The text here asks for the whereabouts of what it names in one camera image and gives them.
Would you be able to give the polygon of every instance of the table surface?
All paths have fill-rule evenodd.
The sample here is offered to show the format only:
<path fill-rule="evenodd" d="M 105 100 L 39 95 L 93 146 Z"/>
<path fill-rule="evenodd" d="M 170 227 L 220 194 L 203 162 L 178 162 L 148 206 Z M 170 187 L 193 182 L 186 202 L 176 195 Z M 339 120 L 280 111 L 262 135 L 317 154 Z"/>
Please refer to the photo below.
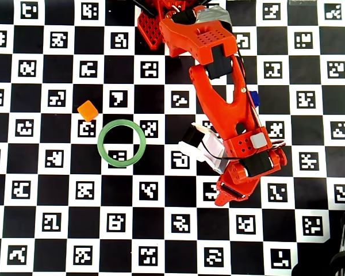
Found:
<path fill-rule="evenodd" d="M 0 275 L 290 275 L 338 252 L 345 1 L 212 2 L 230 12 L 259 117 L 288 159 L 223 207 L 218 175 L 176 155 L 192 122 L 213 129 L 194 59 L 150 51 L 132 1 L 0 0 Z M 231 77 L 212 83 L 232 101 Z M 87 100 L 99 111 L 90 123 L 76 111 Z M 119 118 L 147 137 L 127 168 L 96 146 Z M 138 142 L 126 127 L 105 140 L 119 159 Z"/>

